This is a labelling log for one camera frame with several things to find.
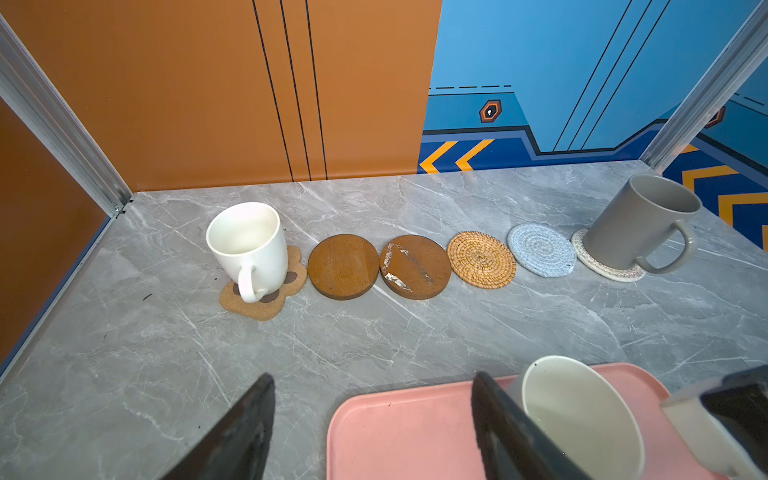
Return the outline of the woven rattan coaster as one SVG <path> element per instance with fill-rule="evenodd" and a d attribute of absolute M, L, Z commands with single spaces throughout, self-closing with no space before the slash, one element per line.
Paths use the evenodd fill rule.
<path fill-rule="evenodd" d="M 446 249 L 452 270 L 478 288 L 499 289 L 516 276 L 517 263 L 500 240 L 478 231 L 456 234 Z"/>

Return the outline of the grey mug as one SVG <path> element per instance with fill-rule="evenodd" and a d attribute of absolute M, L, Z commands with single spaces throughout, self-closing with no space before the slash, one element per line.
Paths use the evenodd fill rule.
<path fill-rule="evenodd" d="M 688 222 L 702 208 L 699 197 L 679 183 L 653 174 L 635 175 L 587 230 L 583 245 L 597 262 L 613 269 L 638 266 L 651 274 L 671 273 L 697 252 Z M 676 232 L 684 239 L 682 253 L 664 267 L 652 266 L 647 257 Z"/>

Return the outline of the glossy brown wooden coaster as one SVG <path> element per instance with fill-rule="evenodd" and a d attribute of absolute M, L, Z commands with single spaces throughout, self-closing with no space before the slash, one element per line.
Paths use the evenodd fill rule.
<path fill-rule="evenodd" d="M 402 235 L 390 240 L 380 253 L 379 269 L 393 292 L 411 300 L 439 295 L 452 275 L 445 248 L 420 235 Z"/>

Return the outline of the white mug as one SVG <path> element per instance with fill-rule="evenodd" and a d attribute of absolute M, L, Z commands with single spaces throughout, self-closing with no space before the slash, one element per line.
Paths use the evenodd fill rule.
<path fill-rule="evenodd" d="M 227 208 L 210 222 L 206 243 L 244 302 L 257 303 L 283 285 L 288 250 L 272 206 L 246 202 Z"/>

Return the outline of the light blue rope coaster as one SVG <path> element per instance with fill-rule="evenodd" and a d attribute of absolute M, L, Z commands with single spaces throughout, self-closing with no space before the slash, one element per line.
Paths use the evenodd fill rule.
<path fill-rule="evenodd" d="M 560 278 L 572 273 L 577 256 L 571 242 L 552 228 L 537 223 L 514 226 L 507 244 L 516 261 L 544 278 Z"/>

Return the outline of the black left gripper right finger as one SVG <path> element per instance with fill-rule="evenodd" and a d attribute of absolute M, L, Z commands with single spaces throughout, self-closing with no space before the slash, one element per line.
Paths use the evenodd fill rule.
<path fill-rule="evenodd" d="M 486 478 L 588 477 L 485 372 L 472 382 L 471 409 Z"/>

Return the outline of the cork paw print coaster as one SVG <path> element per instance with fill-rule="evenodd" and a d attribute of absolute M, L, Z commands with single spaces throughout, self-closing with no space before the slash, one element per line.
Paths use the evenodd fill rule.
<path fill-rule="evenodd" d="M 295 245 L 289 245 L 287 252 L 288 271 L 277 291 L 265 295 L 256 303 L 246 303 L 239 294 L 237 284 L 230 281 L 220 294 L 220 305 L 229 312 L 258 321 L 268 321 L 276 317 L 283 309 L 286 299 L 298 294 L 308 278 L 307 268 L 302 263 L 301 250 Z"/>

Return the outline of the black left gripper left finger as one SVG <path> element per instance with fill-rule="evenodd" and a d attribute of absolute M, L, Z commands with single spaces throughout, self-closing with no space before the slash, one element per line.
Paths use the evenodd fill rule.
<path fill-rule="evenodd" d="M 275 407 L 275 382 L 264 373 L 164 477 L 261 479 L 273 434 Z"/>

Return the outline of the light blue mug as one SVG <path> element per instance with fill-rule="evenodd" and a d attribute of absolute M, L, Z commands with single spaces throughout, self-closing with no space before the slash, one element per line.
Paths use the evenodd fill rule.
<path fill-rule="evenodd" d="M 626 402 L 595 369 L 550 355 L 530 364 L 506 387 L 566 457 L 593 479 L 639 479 L 643 438 Z"/>

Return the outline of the matte brown wooden coaster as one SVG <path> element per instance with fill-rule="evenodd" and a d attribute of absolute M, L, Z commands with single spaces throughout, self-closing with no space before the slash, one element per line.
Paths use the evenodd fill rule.
<path fill-rule="evenodd" d="M 308 275 L 322 295 L 334 300 L 351 300 L 374 285 L 379 275 L 379 254 L 368 240 L 358 235 L 334 235 L 311 252 Z"/>

